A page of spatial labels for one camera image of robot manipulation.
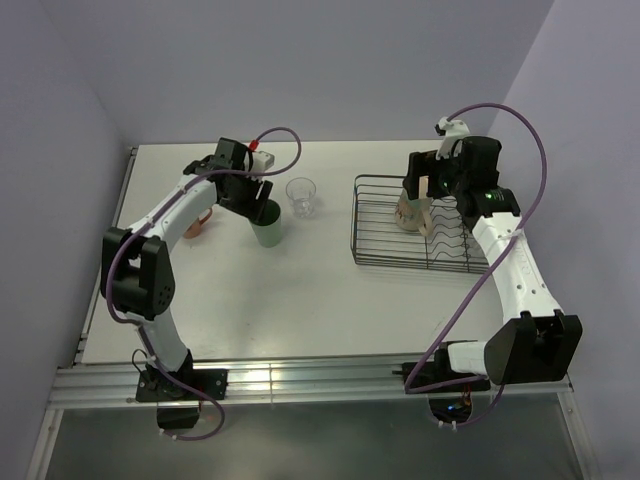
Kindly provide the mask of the green plastic cup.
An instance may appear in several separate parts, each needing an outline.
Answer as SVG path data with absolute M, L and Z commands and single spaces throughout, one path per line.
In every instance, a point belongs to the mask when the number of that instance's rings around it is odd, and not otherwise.
M 281 207 L 274 200 L 268 200 L 263 212 L 251 227 L 258 243 L 264 248 L 276 246 L 282 239 Z

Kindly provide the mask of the tall clear glass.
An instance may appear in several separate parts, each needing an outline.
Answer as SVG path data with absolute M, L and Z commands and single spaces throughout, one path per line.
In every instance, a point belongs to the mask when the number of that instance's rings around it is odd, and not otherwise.
M 285 192 L 296 217 L 307 218 L 314 213 L 317 188 L 312 180 L 305 177 L 293 178 L 287 183 Z

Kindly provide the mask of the cream floral mug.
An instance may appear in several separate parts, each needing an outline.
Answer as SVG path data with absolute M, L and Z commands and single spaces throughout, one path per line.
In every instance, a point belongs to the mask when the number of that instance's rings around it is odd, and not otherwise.
M 394 220 L 396 225 L 407 232 L 417 232 L 429 237 L 434 231 L 431 217 L 432 199 L 418 196 L 410 199 L 406 188 L 403 188 L 395 206 Z

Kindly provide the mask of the pink mug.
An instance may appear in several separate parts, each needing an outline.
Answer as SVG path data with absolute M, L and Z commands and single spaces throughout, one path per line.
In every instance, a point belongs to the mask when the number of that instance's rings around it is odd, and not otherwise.
M 185 231 L 183 234 L 184 239 L 194 239 L 198 237 L 201 232 L 204 224 L 211 218 L 213 210 L 208 208 L 203 216 L 199 216 Z

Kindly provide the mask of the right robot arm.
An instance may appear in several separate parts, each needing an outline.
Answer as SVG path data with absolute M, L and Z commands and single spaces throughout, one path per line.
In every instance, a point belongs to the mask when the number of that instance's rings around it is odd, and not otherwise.
M 452 390 L 466 377 L 496 385 L 562 380 L 583 333 L 549 292 L 524 234 L 513 192 L 499 186 L 501 144 L 483 136 L 454 140 L 448 156 L 414 152 L 403 188 L 409 199 L 452 197 L 464 226 L 484 254 L 499 294 L 502 327 L 487 341 L 438 347 L 430 385 Z

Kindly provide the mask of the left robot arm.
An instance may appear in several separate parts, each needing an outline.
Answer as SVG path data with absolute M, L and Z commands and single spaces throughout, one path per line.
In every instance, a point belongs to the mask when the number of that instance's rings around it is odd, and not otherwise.
M 275 164 L 258 144 L 222 138 L 215 151 L 189 163 L 176 186 L 148 214 L 103 236 L 100 291 L 109 315 L 136 330 L 152 377 L 172 399 L 195 386 L 193 358 L 171 313 L 176 293 L 171 252 L 208 208 L 220 205 L 256 223 L 266 215 Z

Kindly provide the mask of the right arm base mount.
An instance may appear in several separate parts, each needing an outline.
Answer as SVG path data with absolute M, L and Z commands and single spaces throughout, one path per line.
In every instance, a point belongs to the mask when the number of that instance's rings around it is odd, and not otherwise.
M 417 373 L 410 387 L 403 386 L 403 392 L 412 395 L 428 387 L 428 393 L 473 393 L 491 389 L 488 379 L 470 373 L 454 372 L 447 364 L 428 361 Z

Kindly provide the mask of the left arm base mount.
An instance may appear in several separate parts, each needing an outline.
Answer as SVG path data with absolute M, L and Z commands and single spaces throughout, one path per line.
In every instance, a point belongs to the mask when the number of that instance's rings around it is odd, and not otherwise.
M 187 374 L 172 373 L 174 381 L 148 366 L 139 372 L 135 401 L 156 405 L 158 427 L 167 434 L 185 436 L 203 420 L 204 404 L 218 411 L 217 424 L 210 436 L 217 434 L 226 420 L 220 401 L 226 396 L 226 369 L 193 370 Z

